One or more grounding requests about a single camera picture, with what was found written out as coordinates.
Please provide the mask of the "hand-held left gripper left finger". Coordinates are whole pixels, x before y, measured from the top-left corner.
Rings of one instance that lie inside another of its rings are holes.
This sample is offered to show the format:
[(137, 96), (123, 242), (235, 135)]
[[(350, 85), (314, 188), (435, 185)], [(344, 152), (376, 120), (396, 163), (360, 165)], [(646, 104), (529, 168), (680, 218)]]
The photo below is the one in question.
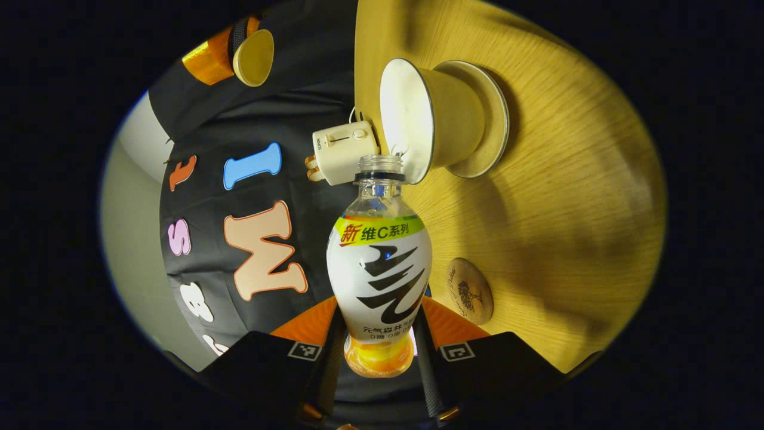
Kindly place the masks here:
[(270, 334), (249, 332), (200, 372), (260, 417), (321, 425), (332, 416), (346, 324), (334, 297)]

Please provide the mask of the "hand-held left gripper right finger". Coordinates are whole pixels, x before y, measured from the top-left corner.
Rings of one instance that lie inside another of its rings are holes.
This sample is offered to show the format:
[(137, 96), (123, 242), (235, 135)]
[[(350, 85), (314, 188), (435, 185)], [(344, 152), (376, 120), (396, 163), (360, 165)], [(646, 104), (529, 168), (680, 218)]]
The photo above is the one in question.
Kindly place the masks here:
[(429, 419), (438, 425), (502, 421), (567, 378), (518, 335), (490, 335), (431, 297), (418, 311), (417, 348)]

